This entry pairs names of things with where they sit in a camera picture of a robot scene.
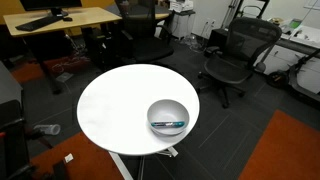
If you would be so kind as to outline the teal marker pen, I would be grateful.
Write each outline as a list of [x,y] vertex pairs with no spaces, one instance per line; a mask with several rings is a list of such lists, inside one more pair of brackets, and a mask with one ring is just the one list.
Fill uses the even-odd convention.
[[152,122],[152,127],[173,127],[173,128],[179,128],[183,127],[185,125],[185,122],[178,121],[178,122]]

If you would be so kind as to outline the white bowl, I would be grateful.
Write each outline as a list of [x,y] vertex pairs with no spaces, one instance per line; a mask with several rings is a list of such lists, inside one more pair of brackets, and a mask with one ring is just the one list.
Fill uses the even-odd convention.
[[[149,127],[157,134],[173,136],[182,133],[189,124],[189,112],[181,103],[163,99],[154,102],[147,111]],[[183,121],[185,125],[179,128],[173,127],[152,127],[152,122],[178,122]]]

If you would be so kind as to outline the white round table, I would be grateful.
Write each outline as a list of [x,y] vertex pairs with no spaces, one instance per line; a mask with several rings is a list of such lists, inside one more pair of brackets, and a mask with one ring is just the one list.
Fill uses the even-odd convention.
[[[160,101],[186,108],[188,125],[177,135],[152,130],[148,110]],[[83,90],[77,103],[82,132],[109,153],[140,158],[138,180],[145,177],[145,157],[161,152],[175,155],[174,146],[195,126],[200,113],[193,85],[179,73],[158,65],[133,64],[109,70]]]

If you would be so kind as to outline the wooden desk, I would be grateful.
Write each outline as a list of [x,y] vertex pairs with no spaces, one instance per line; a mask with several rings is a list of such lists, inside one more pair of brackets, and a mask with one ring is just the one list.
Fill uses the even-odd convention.
[[[65,30],[76,27],[86,27],[99,24],[106,27],[109,22],[117,22],[120,17],[100,7],[71,8],[65,11],[67,16],[62,20],[52,23],[40,29],[27,32],[16,29],[16,26],[28,23],[47,16],[53,16],[48,10],[29,12],[23,14],[4,15],[5,25],[12,37],[21,37],[26,43],[32,55],[36,58],[47,82],[54,94],[59,94],[62,89],[54,76],[49,72],[45,61],[66,56],[71,51],[71,45],[65,39]],[[71,17],[73,21],[65,22],[64,17]]]

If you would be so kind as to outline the black mesh office chair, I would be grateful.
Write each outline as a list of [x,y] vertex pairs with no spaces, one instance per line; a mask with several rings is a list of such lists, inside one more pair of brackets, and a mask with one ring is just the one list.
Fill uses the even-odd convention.
[[245,91],[238,87],[253,75],[254,63],[258,56],[272,47],[281,37],[282,30],[268,21],[240,17],[234,19],[228,27],[226,43],[222,48],[211,46],[206,49],[208,59],[204,63],[204,72],[198,78],[206,77],[214,81],[218,90],[222,90],[228,108],[230,101],[226,88],[234,88],[243,97]]

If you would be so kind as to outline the clear plastic bottle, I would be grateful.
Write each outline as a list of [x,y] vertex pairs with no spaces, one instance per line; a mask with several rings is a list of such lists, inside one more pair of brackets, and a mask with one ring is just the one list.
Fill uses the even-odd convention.
[[49,125],[36,125],[35,130],[39,130],[45,135],[58,135],[61,131],[61,126],[59,124],[49,124]]

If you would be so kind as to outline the black computer mouse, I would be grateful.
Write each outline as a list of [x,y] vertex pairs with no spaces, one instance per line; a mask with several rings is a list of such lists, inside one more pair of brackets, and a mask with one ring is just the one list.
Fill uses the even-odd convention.
[[73,21],[73,19],[72,19],[71,17],[64,17],[64,18],[63,18],[63,21],[65,21],[65,22],[71,22],[71,21]]

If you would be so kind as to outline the black electric scooter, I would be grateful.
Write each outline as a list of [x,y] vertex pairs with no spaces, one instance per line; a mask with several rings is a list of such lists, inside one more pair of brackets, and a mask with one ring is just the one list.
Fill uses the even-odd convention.
[[272,87],[280,89],[291,86],[300,96],[320,102],[320,96],[318,94],[298,84],[298,73],[302,66],[319,53],[320,49],[316,49],[310,55],[301,57],[296,64],[291,65],[286,71],[278,70],[270,73],[266,77],[267,83]]

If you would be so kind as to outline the black monitor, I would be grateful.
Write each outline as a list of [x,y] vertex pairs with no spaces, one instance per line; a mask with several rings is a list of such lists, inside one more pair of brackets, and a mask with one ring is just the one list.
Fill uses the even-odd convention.
[[81,0],[20,0],[25,11],[49,10],[53,16],[67,16],[63,8],[81,7]]

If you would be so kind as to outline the white cabinet desk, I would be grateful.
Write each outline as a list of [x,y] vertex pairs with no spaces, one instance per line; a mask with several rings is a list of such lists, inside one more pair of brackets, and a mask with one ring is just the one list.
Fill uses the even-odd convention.
[[[270,73],[286,71],[291,65],[306,55],[310,55],[319,49],[319,40],[314,42],[318,29],[299,25],[297,28],[289,28],[288,23],[282,23],[284,31],[278,42],[258,56],[255,64],[260,71],[268,76]],[[298,73],[298,84],[316,94],[320,92],[320,56],[317,54],[304,64]]]

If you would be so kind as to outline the black keyboard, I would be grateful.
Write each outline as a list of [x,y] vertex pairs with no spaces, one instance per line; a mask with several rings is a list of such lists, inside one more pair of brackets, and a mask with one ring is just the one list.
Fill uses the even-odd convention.
[[62,17],[59,16],[47,16],[44,18],[40,18],[38,20],[34,20],[28,23],[24,23],[16,26],[17,30],[31,32],[42,27],[48,26],[52,23],[58,22],[62,20]]

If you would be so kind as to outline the black chair at left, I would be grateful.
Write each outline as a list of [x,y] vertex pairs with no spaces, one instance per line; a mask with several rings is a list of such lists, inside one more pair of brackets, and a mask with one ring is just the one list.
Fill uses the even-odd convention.
[[30,163],[27,141],[38,140],[47,148],[53,146],[39,130],[26,125],[20,102],[0,104],[0,180],[33,180],[36,167]]

